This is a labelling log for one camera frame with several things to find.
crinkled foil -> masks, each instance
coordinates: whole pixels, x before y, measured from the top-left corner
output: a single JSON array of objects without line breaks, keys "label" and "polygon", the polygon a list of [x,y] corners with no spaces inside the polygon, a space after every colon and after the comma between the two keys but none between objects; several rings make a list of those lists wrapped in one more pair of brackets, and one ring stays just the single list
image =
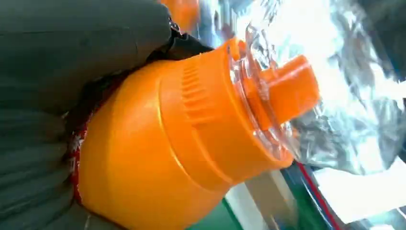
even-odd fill
[{"label": "crinkled foil", "polygon": [[285,147],[314,166],[354,174],[388,169],[402,147],[405,108],[361,7],[350,0],[264,0],[256,7],[246,39],[257,62],[272,68],[303,54],[319,85],[319,104],[282,125]]}]

gloved hand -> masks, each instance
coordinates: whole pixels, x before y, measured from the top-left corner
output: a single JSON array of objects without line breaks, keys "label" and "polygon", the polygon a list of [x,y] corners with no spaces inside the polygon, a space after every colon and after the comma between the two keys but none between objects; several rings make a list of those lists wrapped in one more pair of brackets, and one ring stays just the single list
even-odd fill
[{"label": "gloved hand", "polygon": [[119,228],[73,201],[62,116],[105,76],[211,48],[153,0],[2,0],[0,15],[0,229]]}]

red line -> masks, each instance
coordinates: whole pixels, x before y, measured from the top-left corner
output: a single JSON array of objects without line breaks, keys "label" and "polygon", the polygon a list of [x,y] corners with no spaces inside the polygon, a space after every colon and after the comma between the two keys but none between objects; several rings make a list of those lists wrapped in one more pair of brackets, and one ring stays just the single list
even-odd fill
[{"label": "red line", "polygon": [[318,200],[319,204],[324,209],[327,217],[330,219],[330,222],[331,222],[331,225],[333,226],[333,228],[336,230],[341,230],[340,226],[334,219],[334,216],[329,211],[328,206],[327,206],[326,202],[324,201],[322,195],[320,194],[318,188],[313,183],[312,178],[307,173],[305,167],[301,163],[298,163],[298,166],[299,166],[299,169],[302,172],[304,178],[306,179],[307,183],[310,185],[310,189],[312,190],[313,194],[316,196],[316,199]]}]

green surface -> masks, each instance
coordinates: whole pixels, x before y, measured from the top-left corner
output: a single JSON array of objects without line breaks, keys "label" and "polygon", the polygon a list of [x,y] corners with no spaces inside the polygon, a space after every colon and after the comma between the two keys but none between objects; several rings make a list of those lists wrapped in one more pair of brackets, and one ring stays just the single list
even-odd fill
[{"label": "green surface", "polygon": [[242,227],[223,199],[209,215],[188,230],[242,230]]}]

orange bottle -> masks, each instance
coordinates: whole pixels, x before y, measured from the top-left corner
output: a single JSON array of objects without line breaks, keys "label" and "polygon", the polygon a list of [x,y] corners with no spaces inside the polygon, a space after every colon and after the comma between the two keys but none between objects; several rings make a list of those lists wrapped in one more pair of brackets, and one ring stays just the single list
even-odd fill
[{"label": "orange bottle", "polygon": [[184,229],[231,186],[291,164],[287,150],[272,153],[269,128],[317,103],[312,69],[300,56],[260,72],[271,98],[264,100],[258,79],[232,67],[238,47],[232,39],[186,60],[158,61],[124,81],[88,124],[84,206],[128,229]]},{"label": "orange bottle", "polygon": [[160,0],[170,11],[172,20],[183,31],[191,31],[199,21],[199,0]]}]

